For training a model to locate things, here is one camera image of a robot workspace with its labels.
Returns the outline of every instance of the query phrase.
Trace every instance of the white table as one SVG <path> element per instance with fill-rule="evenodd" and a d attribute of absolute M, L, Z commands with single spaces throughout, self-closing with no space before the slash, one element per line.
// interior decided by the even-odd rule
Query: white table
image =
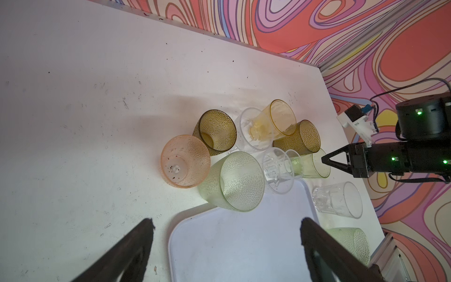
<path fill-rule="evenodd" d="M 208 205 L 167 185 L 158 159 L 206 110 L 234 119 L 279 98 L 326 152 L 347 143 L 315 67 L 84 0 L 7 1 L 0 19 L 2 281 L 68 281 L 145 217 L 156 226 L 145 280 L 168 281 L 171 228 Z M 333 169 L 312 184 L 345 180 L 362 218 L 321 223 L 361 227 L 372 251 L 383 234 L 363 181 Z"/>

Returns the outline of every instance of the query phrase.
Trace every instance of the cup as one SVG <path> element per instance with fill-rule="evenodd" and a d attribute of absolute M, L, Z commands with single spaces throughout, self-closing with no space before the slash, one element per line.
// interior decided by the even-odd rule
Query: cup
<path fill-rule="evenodd" d="M 247 153 L 257 153 L 264 151 L 272 146 L 273 131 L 269 117 L 265 114 L 260 116 L 262 111 L 257 108 L 245 109 L 235 120 L 237 137 L 235 146 L 231 151 L 244 151 Z M 259 140 L 251 135 L 251 129 L 254 127 L 254 121 L 257 116 L 260 120 L 260 127 L 270 132 L 268 140 Z"/>
<path fill-rule="evenodd" d="M 362 216 L 362 199 L 351 182 L 317 187 L 312 192 L 312 198 L 319 212 L 352 218 Z"/>
<path fill-rule="evenodd" d="M 292 135 L 274 140 L 272 145 L 284 151 L 293 149 L 302 156 L 318 152 L 321 140 L 316 127 L 310 121 L 303 120 L 297 123 Z"/>
<path fill-rule="evenodd" d="M 293 177 L 295 179 L 302 178 L 302 168 L 299 167 L 299 160 L 301 156 L 293 149 L 286 150 L 285 154 L 288 156 L 293 167 Z"/>
<path fill-rule="evenodd" d="M 331 173 L 331 167 L 322 163 L 321 158 L 326 153 L 323 149 L 319 149 L 318 152 L 300 156 L 299 158 L 291 158 L 291 164 L 293 165 L 293 171 L 295 177 L 301 178 L 327 178 Z"/>
<path fill-rule="evenodd" d="M 163 179 L 178 188 L 197 186 L 207 177 L 210 161 L 208 149 L 201 140 L 191 135 L 175 136 L 161 152 Z"/>
<path fill-rule="evenodd" d="M 284 151 L 271 147 L 259 153 L 256 159 L 262 167 L 266 183 L 270 188 L 267 192 L 286 194 L 291 190 L 295 181 L 293 167 Z"/>
<path fill-rule="evenodd" d="M 269 117 L 271 126 L 267 126 Z M 279 139 L 295 132 L 296 117 L 290 106 L 282 100 L 274 100 L 254 121 L 250 128 L 252 139 L 268 141 Z"/>
<path fill-rule="evenodd" d="M 356 259 L 365 266 L 368 266 L 370 261 L 369 245 L 362 229 L 340 227 L 327 229 L 326 232 L 356 257 Z"/>
<path fill-rule="evenodd" d="M 236 128 L 226 113 L 209 110 L 200 117 L 193 136 L 206 145 L 210 156 L 215 156 L 229 151 L 235 145 Z"/>
<path fill-rule="evenodd" d="M 237 151 L 215 163 L 198 189 L 202 198 L 215 206 L 248 212 L 262 200 L 265 177 L 254 157 Z"/>

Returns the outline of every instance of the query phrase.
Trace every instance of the psychedelic patterned wall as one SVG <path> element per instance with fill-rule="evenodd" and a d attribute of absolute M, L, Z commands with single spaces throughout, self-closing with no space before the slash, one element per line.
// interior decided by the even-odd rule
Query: psychedelic patterned wall
<path fill-rule="evenodd" d="M 321 65 L 402 0 L 115 0 L 293 59 Z M 426 0 L 341 58 L 323 77 L 337 113 L 378 93 L 428 77 L 451 80 L 451 3 Z M 395 104 L 446 91 L 424 83 L 379 98 L 377 143 L 394 142 Z M 345 130 L 350 142 L 359 141 Z M 425 174 L 405 175 L 425 177 Z M 382 227 L 399 241 L 412 281 L 451 277 L 451 190 L 400 184 L 378 173 L 366 181 Z"/>
<path fill-rule="evenodd" d="M 451 80 L 451 2 L 426 1 L 381 31 L 362 50 L 351 52 L 322 72 L 336 111 L 365 105 L 378 93 L 429 77 Z M 424 83 L 378 98 L 380 133 L 376 143 L 394 142 L 395 104 L 418 96 L 442 93 L 442 83 Z M 348 140 L 359 137 L 347 130 Z M 425 177 L 410 174 L 403 178 Z M 451 190 L 442 183 L 401 184 L 378 173 L 366 181 L 382 227 L 394 233 L 405 254 L 412 281 L 451 279 Z"/>
<path fill-rule="evenodd" d="M 401 2 L 401 0 L 113 1 L 316 65 Z"/>

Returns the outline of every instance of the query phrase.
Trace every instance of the white tray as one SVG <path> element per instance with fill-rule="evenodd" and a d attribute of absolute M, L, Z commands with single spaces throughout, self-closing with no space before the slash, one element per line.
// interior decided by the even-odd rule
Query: white tray
<path fill-rule="evenodd" d="M 311 281 L 299 229 L 304 217 L 318 222 L 314 209 L 297 180 L 251 212 L 214 208 L 183 220 L 169 238 L 172 281 Z"/>

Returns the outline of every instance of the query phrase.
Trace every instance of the cable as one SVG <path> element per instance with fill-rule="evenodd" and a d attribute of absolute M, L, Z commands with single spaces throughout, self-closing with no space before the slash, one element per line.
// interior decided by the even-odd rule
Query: cable
<path fill-rule="evenodd" d="M 377 98 L 377 97 L 385 95 L 385 94 L 393 93 L 393 92 L 396 92 L 396 91 L 399 91 L 399 90 L 402 90 L 402 89 L 406 89 L 406 88 L 415 86 L 417 84 L 420 84 L 420 83 L 423 83 L 423 82 L 426 82 L 426 81 L 431 81 L 431 80 L 439 80 L 439 81 L 443 82 L 444 84 L 446 84 L 446 86 L 448 87 L 448 89 L 449 89 L 449 91 L 451 93 L 451 85 L 449 84 L 449 82 L 447 82 L 444 79 L 440 79 L 440 78 L 430 78 L 430 79 L 423 79 L 423 80 L 420 80 L 418 82 L 412 83 L 410 85 L 407 85 L 407 86 L 404 86 L 404 87 L 400 87 L 400 88 L 396 88 L 396 89 L 393 89 L 393 90 L 390 90 L 390 91 L 387 91 L 387 92 L 384 92 L 384 93 L 381 93 L 381 94 L 378 94 L 378 95 L 375 95 L 375 96 L 371 97 L 369 100 L 376 105 L 376 107 L 373 108 L 374 109 L 374 111 L 373 111 L 373 122 L 374 122 L 374 127 L 376 128 L 376 131 L 379 132 L 379 127 L 376 124 L 376 117 L 379 115 L 379 104 L 376 101 L 373 100 L 374 98 Z"/>
<path fill-rule="evenodd" d="M 395 178 L 393 178 L 391 173 L 389 173 L 388 177 L 391 180 L 394 180 L 396 182 L 401 182 L 401 183 L 445 182 L 446 184 L 448 184 L 451 181 L 449 176 L 446 176 L 446 177 L 443 176 L 443 179 L 436 178 L 436 177 L 413 178 L 413 179 L 395 179 Z"/>

